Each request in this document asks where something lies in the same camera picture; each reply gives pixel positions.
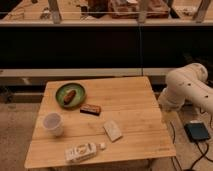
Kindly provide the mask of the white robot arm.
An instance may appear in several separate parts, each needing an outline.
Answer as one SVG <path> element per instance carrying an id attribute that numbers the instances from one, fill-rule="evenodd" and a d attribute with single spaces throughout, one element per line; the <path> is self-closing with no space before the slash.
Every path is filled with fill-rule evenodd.
<path id="1" fill-rule="evenodd" d="M 186 100 L 213 114 L 213 88 L 206 84 L 208 71 L 200 63 L 191 63 L 171 70 L 165 78 L 166 87 L 158 98 L 166 111 L 178 111 Z"/>

